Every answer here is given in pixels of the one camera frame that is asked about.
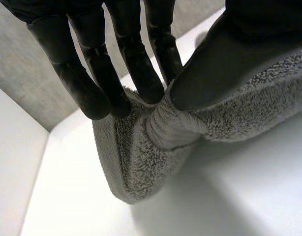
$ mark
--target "fluffy fabric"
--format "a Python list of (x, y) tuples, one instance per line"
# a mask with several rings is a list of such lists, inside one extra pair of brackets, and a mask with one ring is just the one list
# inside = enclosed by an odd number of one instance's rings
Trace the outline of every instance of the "fluffy fabric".
[(113, 194), (134, 204), (154, 195), (183, 165), (203, 137), (244, 141), (302, 111), (302, 51), (257, 74), (214, 106), (181, 112), (168, 87), (154, 106), (128, 89), (132, 113), (93, 121), (97, 151)]

